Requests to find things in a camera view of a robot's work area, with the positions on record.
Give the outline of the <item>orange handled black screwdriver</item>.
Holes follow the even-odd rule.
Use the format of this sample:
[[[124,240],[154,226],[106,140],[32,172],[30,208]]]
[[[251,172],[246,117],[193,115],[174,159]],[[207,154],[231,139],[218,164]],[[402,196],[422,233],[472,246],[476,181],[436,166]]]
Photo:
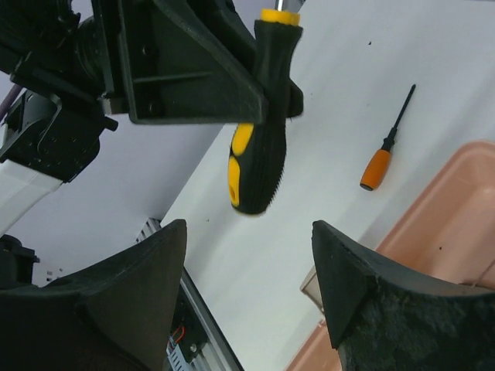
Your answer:
[[[395,145],[395,138],[398,133],[398,127],[401,120],[407,110],[407,107],[415,92],[416,84],[413,84],[408,92],[408,95],[403,103],[398,117],[395,120],[394,125],[391,127],[387,136],[383,139],[382,146],[375,152],[373,157],[364,169],[363,175],[360,179],[360,187],[367,191],[374,191],[377,189],[384,180],[387,174],[389,165],[391,163],[392,149]]]

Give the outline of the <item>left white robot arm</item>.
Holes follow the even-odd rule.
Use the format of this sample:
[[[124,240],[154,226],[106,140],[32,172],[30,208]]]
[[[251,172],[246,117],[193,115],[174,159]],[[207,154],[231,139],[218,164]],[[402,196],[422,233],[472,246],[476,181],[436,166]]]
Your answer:
[[[1,229],[74,180],[101,134],[134,124],[267,125],[304,107],[290,79],[300,16],[283,2],[249,30],[231,1],[1,3]]]

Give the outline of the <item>black yellow screwdriver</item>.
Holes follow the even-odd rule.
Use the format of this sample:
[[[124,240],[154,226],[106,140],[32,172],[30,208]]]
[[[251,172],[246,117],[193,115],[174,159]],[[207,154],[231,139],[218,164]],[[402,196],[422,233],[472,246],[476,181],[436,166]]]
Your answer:
[[[237,126],[227,172],[230,204],[237,212],[260,215],[274,199],[285,166],[286,120],[265,118]]]

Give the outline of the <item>pink plastic tool box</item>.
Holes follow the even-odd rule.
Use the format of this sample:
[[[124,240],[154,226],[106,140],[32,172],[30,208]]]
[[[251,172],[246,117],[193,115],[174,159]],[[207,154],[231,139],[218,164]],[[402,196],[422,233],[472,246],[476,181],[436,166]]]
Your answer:
[[[376,249],[339,347],[324,318],[291,370],[494,368],[494,145],[462,146]]]

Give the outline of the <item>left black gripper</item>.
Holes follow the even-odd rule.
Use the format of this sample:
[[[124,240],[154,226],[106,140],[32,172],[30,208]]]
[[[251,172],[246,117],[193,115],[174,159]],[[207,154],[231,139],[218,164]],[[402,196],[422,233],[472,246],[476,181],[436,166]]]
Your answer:
[[[135,124],[258,121],[254,37],[231,1],[92,1],[75,63],[107,115]]]

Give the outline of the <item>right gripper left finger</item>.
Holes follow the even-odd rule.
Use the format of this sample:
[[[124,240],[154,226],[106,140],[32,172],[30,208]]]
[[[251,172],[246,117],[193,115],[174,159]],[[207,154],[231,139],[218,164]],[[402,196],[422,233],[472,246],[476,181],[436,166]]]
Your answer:
[[[71,276],[85,318],[141,369],[160,370],[165,361],[186,243],[186,221],[174,220]]]

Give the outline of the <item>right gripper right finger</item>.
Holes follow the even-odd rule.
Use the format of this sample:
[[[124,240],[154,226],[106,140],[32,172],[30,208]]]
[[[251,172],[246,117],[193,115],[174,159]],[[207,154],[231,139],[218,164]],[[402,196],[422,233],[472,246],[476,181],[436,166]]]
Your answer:
[[[333,348],[340,346],[353,316],[373,286],[360,245],[323,220],[312,224],[312,255]]]

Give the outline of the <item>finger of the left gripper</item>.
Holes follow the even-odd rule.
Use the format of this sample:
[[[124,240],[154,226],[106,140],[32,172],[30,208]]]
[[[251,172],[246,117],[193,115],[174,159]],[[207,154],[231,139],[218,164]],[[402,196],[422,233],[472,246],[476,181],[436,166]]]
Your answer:
[[[303,92],[290,77],[302,37],[299,23],[300,14],[287,1],[276,1],[260,11],[251,34],[232,1],[213,2],[210,29],[262,88],[266,118],[292,118],[303,112]]]

